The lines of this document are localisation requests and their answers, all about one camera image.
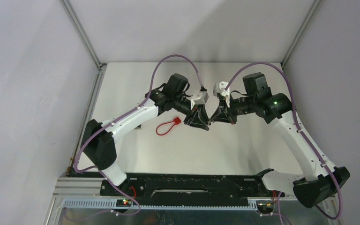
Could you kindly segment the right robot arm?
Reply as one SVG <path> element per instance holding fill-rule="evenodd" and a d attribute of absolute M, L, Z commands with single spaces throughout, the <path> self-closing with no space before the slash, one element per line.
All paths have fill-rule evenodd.
<path fill-rule="evenodd" d="M 256 114 L 273 128 L 283 139 L 302 174 L 282 173 L 267 169 L 254 182 L 254 190 L 266 196 L 272 190 L 293 194 L 306 208 L 317 206 L 337 193 L 350 178 L 344 166 L 337 167 L 320 150 L 305 130 L 292 103 L 284 93 L 273 95 L 264 74 L 258 72 L 243 77 L 246 94 L 234 99 L 228 82 L 218 82 L 213 94 L 219 105 L 210 118 L 211 122 L 235 124 L 240 115 Z"/>

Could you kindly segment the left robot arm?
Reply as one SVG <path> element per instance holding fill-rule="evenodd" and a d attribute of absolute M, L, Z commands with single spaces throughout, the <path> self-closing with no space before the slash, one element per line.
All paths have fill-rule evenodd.
<path fill-rule="evenodd" d="M 126 173 L 117 162 L 116 142 L 142 123 L 172 109 L 184 114 L 184 123 L 193 128 L 209 130 L 209 118 L 205 110 L 207 90 L 202 86 L 194 95 L 186 91 L 189 81 L 180 74 L 170 76 L 168 82 L 149 90 L 145 98 L 134 108 L 117 117 L 102 122 L 87 122 L 81 151 L 102 175 L 110 181 L 111 189 L 118 195 L 129 191 Z"/>

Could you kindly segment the red cable lock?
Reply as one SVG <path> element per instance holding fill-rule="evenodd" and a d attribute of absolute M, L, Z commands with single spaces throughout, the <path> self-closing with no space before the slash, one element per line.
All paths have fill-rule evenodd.
<path fill-rule="evenodd" d="M 171 121 L 167 121 L 167 122 L 164 122 L 162 124 L 159 124 L 157 127 L 156 127 L 156 134 L 158 136 L 164 136 L 164 135 L 167 135 L 175 126 L 179 125 L 180 123 L 182 122 L 182 120 L 179 118 L 179 117 L 175 117 L 174 119 L 172 119 Z M 162 130 L 162 127 L 165 127 L 167 126 L 168 129 L 163 131 Z"/>

